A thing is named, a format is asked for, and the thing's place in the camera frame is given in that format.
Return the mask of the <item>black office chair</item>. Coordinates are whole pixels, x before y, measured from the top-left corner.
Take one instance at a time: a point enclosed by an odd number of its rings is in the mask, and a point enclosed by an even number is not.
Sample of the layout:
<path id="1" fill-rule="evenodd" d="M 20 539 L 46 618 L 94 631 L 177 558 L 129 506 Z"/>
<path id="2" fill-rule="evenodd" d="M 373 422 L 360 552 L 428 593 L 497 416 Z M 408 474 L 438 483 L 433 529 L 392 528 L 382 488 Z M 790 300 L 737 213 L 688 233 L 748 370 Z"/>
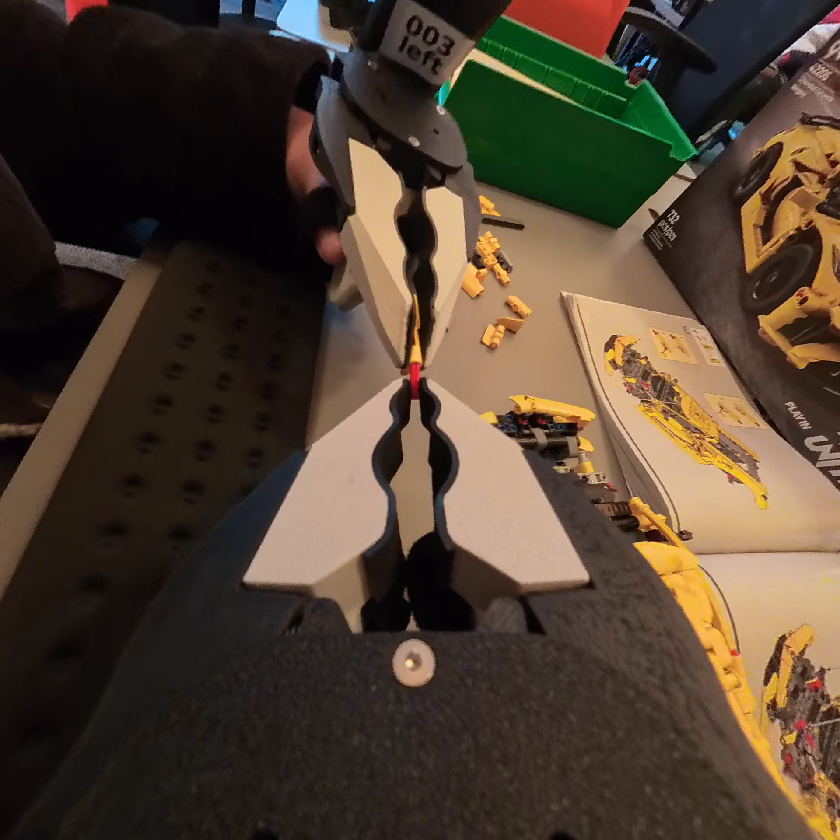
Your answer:
<path id="1" fill-rule="evenodd" d="M 670 111 L 686 74 L 711 76 L 712 55 L 658 13 L 653 2 L 630 2 L 621 17 L 609 56 L 628 83 L 647 81 Z"/>

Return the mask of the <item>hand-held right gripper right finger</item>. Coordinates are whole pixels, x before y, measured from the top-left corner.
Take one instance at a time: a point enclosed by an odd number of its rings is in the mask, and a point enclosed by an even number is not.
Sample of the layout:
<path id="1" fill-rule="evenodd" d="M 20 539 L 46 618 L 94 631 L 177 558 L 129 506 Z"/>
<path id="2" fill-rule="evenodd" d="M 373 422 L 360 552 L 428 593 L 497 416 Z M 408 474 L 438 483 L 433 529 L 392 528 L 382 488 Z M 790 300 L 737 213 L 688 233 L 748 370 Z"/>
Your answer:
<path id="1" fill-rule="evenodd" d="M 430 379 L 420 381 L 420 410 L 447 588 L 479 615 L 501 598 L 588 586 L 527 453 Z"/>

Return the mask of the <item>orange red bin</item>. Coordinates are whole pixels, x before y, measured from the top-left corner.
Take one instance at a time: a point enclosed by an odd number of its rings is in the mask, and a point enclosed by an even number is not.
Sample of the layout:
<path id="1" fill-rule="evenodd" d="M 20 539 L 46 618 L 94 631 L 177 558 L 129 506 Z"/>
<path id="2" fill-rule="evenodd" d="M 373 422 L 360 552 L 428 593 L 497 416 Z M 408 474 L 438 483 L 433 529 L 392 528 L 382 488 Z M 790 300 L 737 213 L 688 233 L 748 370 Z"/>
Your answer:
<path id="1" fill-rule="evenodd" d="M 505 16 L 602 58 L 629 1 L 513 1 Z"/>

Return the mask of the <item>open instruction booklet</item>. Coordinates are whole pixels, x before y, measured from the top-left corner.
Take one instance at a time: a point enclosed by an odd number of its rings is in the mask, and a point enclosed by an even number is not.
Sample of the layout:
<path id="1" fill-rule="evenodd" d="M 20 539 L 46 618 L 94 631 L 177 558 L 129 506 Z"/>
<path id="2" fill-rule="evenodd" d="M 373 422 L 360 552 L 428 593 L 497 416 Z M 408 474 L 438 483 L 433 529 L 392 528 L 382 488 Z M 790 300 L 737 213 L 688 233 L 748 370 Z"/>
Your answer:
<path id="1" fill-rule="evenodd" d="M 689 533 L 793 806 L 816 837 L 838 838 L 838 491 L 761 417 L 698 322 L 562 300 L 632 497 Z"/>

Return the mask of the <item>pile of yellow black bricks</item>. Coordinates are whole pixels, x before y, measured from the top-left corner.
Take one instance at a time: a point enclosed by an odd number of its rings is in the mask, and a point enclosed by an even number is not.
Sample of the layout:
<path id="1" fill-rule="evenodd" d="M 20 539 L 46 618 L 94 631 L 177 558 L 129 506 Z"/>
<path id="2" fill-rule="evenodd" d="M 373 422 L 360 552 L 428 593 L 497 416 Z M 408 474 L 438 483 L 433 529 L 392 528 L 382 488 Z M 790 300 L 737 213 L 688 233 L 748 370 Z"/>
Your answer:
<path id="1" fill-rule="evenodd" d="M 483 194 L 479 195 L 479 210 L 480 222 L 482 214 L 505 216 L 499 211 L 497 205 Z M 462 291 L 471 300 L 478 299 L 485 293 L 489 277 L 495 278 L 504 290 L 507 290 L 511 284 L 513 264 L 494 232 L 496 228 L 505 228 L 484 226 L 487 227 L 487 230 L 481 229 L 479 231 L 476 246 L 472 256 L 469 257 L 461 281 Z M 509 334 L 517 334 L 532 315 L 532 308 L 517 295 L 507 294 L 504 306 L 508 313 L 488 323 L 481 335 L 480 343 L 488 350 L 499 349 L 504 338 Z"/>

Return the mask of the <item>person's left hand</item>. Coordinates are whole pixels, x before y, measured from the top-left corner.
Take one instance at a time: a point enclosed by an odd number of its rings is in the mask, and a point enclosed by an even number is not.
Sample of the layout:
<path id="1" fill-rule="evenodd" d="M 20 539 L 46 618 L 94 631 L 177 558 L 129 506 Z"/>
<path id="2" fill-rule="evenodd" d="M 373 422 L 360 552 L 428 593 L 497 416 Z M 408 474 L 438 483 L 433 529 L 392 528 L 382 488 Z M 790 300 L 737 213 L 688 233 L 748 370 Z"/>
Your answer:
<path id="1" fill-rule="evenodd" d="M 313 114 L 297 106 L 289 110 L 287 131 L 286 172 L 290 193 L 302 205 L 308 197 L 329 185 L 312 159 L 310 133 Z M 310 231 L 315 249 L 329 266 L 344 261 L 340 232 L 335 226 L 322 225 Z"/>

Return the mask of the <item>green plastic bin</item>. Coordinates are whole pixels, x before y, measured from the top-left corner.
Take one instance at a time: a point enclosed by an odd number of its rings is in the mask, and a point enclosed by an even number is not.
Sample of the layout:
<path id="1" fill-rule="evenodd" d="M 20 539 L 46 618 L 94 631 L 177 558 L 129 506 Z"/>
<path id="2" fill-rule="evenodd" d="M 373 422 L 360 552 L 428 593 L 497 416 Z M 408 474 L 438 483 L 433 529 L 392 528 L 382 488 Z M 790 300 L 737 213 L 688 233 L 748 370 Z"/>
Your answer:
<path id="1" fill-rule="evenodd" d="M 444 91 L 478 182 L 613 228 L 697 152 L 649 82 L 509 17 Z"/>

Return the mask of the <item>person's left forearm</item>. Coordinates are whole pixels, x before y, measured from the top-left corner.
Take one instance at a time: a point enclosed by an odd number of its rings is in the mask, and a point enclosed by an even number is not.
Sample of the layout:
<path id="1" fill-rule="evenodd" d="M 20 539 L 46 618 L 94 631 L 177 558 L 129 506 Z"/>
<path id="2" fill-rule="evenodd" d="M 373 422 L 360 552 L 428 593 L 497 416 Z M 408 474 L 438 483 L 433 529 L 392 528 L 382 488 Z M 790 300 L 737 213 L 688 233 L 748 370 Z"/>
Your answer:
<path id="1" fill-rule="evenodd" d="M 324 49 L 130 7 L 67 23 L 37 2 L 2 2 L 1 36 L 2 161 L 54 240 L 150 219 L 269 263 L 317 259 L 286 152 Z"/>

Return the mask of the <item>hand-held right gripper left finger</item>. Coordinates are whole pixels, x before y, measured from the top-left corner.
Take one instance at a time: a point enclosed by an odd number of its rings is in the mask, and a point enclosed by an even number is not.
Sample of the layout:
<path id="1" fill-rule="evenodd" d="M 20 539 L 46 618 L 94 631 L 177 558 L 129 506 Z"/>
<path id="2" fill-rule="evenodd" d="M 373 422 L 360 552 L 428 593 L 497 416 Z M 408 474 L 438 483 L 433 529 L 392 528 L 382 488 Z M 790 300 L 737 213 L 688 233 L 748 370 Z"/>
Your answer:
<path id="1" fill-rule="evenodd" d="M 389 384 L 305 452 L 243 578 L 253 590 L 335 602 L 347 621 L 405 621 L 392 481 L 411 385 Z"/>

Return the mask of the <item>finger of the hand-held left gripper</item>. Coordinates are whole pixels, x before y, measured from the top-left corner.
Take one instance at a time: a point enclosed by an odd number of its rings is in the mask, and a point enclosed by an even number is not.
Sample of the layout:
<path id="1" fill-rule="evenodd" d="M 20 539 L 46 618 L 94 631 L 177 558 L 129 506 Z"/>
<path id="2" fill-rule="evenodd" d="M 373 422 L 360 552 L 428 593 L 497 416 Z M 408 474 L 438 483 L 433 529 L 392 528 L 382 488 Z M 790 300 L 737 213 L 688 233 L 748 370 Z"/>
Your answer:
<path id="1" fill-rule="evenodd" d="M 424 209 L 433 243 L 420 261 L 420 339 L 423 364 L 430 365 L 454 314 L 467 267 L 463 198 L 445 186 L 426 192 Z"/>
<path id="2" fill-rule="evenodd" d="M 400 220 L 418 192 L 374 147 L 349 141 L 353 176 L 353 211 L 341 232 L 351 278 L 388 357 L 406 366 L 414 320 L 414 294 L 406 277 L 407 246 Z"/>

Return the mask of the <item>black toy car box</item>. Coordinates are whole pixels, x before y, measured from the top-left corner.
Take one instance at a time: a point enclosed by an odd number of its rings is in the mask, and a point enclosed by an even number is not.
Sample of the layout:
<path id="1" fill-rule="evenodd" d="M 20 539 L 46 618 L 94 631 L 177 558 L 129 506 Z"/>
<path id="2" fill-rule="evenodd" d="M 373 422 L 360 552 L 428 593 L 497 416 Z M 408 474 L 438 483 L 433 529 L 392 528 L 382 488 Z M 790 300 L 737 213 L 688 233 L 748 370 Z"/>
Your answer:
<path id="1" fill-rule="evenodd" d="M 839 485 L 839 41 L 644 237 L 772 425 Z"/>

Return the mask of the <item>yellow toy car model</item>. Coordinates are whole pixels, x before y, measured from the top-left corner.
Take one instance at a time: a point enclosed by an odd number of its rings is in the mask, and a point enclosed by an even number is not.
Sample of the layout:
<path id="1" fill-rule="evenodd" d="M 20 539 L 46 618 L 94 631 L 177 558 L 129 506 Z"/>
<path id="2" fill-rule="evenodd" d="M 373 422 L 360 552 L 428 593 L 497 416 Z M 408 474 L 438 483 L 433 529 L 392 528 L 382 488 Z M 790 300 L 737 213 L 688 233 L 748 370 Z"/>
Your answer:
<path id="1" fill-rule="evenodd" d="M 687 531 L 673 530 L 641 498 L 617 500 L 617 488 L 591 460 L 592 443 L 581 435 L 595 415 L 579 406 L 538 397 L 511 397 L 513 410 L 480 417 L 540 455 L 560 475 L 569 476 L 589 502 L 625 534 L 686 615 L 713 667 L 740 729 L 763 767 L 792 804 L 795 798 L 776 766 L 772 748 L 757 719 L 758 705 L 749 686 L 726 600 L 690 552 Z"/>

